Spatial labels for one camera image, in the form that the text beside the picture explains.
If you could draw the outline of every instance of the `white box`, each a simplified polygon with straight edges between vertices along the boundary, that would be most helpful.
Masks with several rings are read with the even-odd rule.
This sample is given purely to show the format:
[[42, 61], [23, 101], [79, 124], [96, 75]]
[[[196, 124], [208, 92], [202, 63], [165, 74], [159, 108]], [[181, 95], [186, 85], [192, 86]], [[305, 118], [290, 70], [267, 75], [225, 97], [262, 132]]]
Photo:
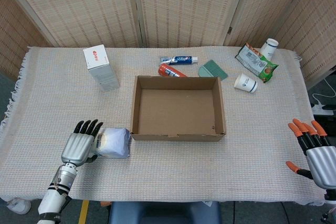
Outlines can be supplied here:
[[104, 45], [83, 49], [88, 70], [102, 91], [119, 88], [117, 75], [110, 66]]

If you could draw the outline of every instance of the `snack bag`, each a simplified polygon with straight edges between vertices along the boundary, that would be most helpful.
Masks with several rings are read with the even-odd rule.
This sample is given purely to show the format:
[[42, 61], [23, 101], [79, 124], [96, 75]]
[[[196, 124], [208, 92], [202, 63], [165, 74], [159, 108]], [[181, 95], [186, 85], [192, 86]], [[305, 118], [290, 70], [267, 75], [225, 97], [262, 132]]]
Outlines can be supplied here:
[[248, 43], [239, 50], [236, 59], [263, 82], [269, 81], [273, 75], [273, 71], [279, 66], [267, 60], [265, 56]]

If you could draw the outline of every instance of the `white cable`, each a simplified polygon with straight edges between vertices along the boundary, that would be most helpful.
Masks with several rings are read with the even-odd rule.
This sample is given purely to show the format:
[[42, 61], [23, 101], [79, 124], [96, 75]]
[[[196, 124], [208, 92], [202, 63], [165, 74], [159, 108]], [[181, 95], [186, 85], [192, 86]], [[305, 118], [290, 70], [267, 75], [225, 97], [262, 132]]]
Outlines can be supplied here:
[[331, 96], [331, 95], [324, 95], [324, 94], [317, 94], [317, 93], [314, 93], [312, 96], [314, 97], [315, 100], [317, 100], [317, 102], [318, 102], [319, 104], [321, 104], [321, 102], [315, 97], [315, 95], [320, 95], [320, 96], [322, 96], [322, 97], [327, 97], [327, 98], [334, 98], [334, 97], [336, 97], [336, 91], [335, 91], [335, 89], [333, 89], [333, 88], [330, 86], [330, 84], [327, 82], [326, 79], [324, 79], [324, 81], [325, 81], [326, 84], [331, 88], [331, 90], [334, 92], [334, 95]]

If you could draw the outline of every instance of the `paper cup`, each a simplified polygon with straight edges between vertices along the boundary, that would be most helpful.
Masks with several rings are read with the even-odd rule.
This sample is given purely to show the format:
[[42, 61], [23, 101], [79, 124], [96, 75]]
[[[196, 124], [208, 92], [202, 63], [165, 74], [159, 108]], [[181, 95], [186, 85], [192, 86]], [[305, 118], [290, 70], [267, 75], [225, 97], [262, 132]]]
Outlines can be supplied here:
[[241, 89], [253, 93], [254, 91], [256, 91], [258, 87], [258, 83], [255, 80], [251, 79], [249, 76], [246, 76], [243, 73], [241, 73], [237, 77], [234, 87], [236, 89]]

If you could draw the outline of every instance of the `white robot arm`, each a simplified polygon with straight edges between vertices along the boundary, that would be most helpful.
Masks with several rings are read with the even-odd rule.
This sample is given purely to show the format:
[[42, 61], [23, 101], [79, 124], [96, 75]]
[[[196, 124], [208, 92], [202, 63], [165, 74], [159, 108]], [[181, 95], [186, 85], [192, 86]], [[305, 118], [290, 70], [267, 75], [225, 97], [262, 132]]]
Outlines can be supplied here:
[[92, 163], [97, 155], [90, 153], [93, 141], [103, 123], [80, 121], [62, 152], [62, 162], [38, 207], [38, 224], [56, 224], [61, 221], [61, 212], [71, 201], [68, 196], [77, 175], [77, 167]]

